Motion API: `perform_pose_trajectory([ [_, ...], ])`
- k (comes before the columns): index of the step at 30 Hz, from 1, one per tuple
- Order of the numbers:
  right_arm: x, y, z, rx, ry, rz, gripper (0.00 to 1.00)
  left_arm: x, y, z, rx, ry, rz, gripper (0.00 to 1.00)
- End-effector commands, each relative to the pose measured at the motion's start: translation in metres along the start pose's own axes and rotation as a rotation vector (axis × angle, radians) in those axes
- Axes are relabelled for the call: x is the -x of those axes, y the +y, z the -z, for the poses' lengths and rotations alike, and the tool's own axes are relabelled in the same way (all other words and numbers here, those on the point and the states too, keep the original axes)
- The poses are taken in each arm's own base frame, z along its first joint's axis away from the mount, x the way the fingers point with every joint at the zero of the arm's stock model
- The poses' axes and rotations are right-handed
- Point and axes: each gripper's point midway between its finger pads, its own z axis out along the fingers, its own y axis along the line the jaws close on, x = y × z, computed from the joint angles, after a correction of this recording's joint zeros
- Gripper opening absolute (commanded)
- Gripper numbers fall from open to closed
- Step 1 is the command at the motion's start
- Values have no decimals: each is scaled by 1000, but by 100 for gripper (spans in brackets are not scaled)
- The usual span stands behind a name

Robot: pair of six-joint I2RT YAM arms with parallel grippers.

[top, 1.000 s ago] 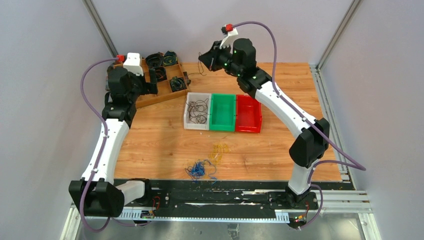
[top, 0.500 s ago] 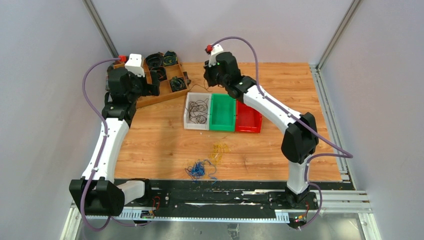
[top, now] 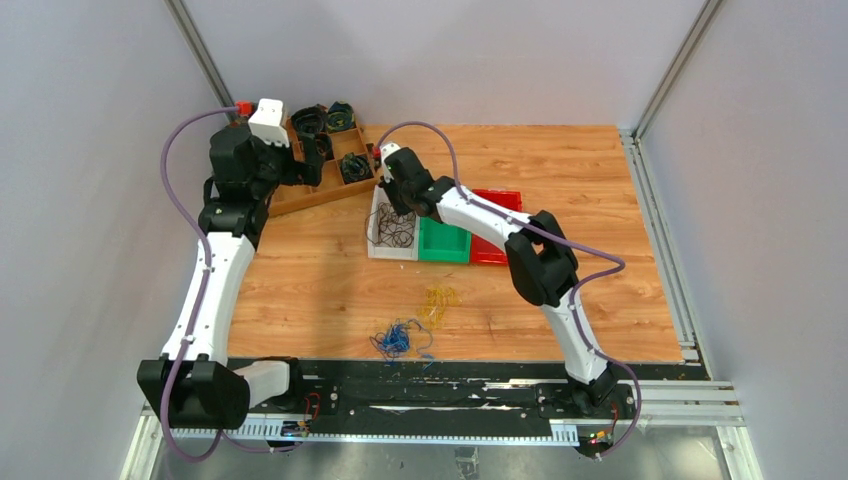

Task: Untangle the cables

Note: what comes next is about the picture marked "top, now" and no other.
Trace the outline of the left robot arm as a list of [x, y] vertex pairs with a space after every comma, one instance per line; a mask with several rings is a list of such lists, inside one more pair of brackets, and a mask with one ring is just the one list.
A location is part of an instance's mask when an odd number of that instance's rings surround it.
[[297, 161], [284, 128], [227, 126], [210, 139], [213, 173], [203, 208], [188, 218], [198, 236], [195, 270], [176, 326], [155, 360], [144, 360], [137, 383], [165, 428], [234, 430], [250, 409], [283, 413], [308, 398], [300, 362], [271, 356], [232, 370], [226, 347], [239, 290], [281, 185], [315, 182], [319, 161]]

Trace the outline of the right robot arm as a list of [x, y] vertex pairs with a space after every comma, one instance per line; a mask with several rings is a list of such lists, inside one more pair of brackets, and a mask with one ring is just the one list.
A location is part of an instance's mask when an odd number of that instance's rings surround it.
[[398, 214], [461, 228], [506, 255], [513, 287], [540, 308], [565, 356], [574, 408], [587, 417], [608, 408], [616, 378], [589, 325], [577, 290], [578, 261], [556, 218], [499, 206], [450, 177], [435, 179], [408, 147], [387, 143], [380, 159], [379, 185]]

